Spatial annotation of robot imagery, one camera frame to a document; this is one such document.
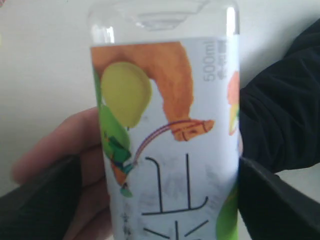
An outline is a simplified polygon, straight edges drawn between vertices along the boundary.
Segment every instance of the finger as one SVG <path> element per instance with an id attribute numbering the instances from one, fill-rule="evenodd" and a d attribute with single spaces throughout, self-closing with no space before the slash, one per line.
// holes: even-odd
<path id="1" fill-rule="evenodd" d="M 25 183 L 68 154 L 79 154 L 101 142 L 97 108 L 79 112 L 40 140 L 12 168 L 13 179 Z"/>
<path id="2" fill-rule="evenodd" d="M 105 176 L 105 164 L 101 146 L 81 154 L 82 184 L 89 186 Z"/>
<path id="3" fill-rule="evenodd" d="M 74 239 L 95 216 L 109 206 L 106 181 L 85 188 L 82 193 L 74 219 L 65 235 L 66 240 Z"/>
<path id="4" fill-rule="evenodd" d="M 107 240 L 111 234 L 111 215 L 110 211 L 106 209 L 85 226 L 74 240 Z"/>

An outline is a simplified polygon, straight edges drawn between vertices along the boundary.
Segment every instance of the white wall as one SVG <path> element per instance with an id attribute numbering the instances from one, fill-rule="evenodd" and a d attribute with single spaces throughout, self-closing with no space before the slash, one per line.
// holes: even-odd
<path id="1" fill-rule="evenodd" d="M 67 116 L 95 105 L 86 13 L 90 0 L 7 0 L 0 8 L 0 195 L 10 166 Z M 319 0 L 239 0 L 241 78 L 278 60 L 320 18 Z M 283 178 L 320 201 L 320 166 Z M 243 225 L 240 239 L 249 239 Z"/>

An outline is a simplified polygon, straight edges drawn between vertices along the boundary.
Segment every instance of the plastic bottle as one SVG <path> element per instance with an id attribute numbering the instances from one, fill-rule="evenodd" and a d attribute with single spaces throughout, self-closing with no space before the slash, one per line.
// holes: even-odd
<path id="1" fill-rule="evenodd" d="M 228 0 L 88 17 L 115 240 L 236 240 L 239 22 Z"/>

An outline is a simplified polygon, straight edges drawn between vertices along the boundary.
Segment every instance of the printed illustration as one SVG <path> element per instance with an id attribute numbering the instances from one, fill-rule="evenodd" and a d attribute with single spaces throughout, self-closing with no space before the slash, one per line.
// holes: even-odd
<path id="1" fill-rule="evenodd" d="M 216 222 L 217 240 L 237 240 L 238 228 L 238 185 L 231 190 L 224 202 Z"/>
<path id="2" fill-rule="evenodd" d="M 239 72 L 236 71 L 228 84 L 228 103 L 230 107 L 229 135 L 233 136 L 237 130 L 239 120 Z"/>
<path id="3" fill-rule="evenodd" d="M 127 176 L 152 140 L 171 131 L 176 141 L 187 142 L 211 131 L 215 122 L 190 117 L 194 101 L 192 68 L 180 42 L 94 47 L 91 52 L 96 94 L 100 95 L 97 102 L 103 150 L 122 195 L 131 197 Z M 152 90 L 151 80 L 157 89 Z M 157 90 L 167 124 L 147 133 L 133 156 L 127 131 L 137 126 L 152 91 Z"/>

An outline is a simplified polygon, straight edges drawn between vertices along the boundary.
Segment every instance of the black sleeve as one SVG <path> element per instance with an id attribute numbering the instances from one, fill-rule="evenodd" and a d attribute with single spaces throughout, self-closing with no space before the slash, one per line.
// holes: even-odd
<path id="1" fill-rule="evenodd" d="M 320 162 L 320 20 L 240 91 L 239 119 L 243 156 L 269 171 Z"/>

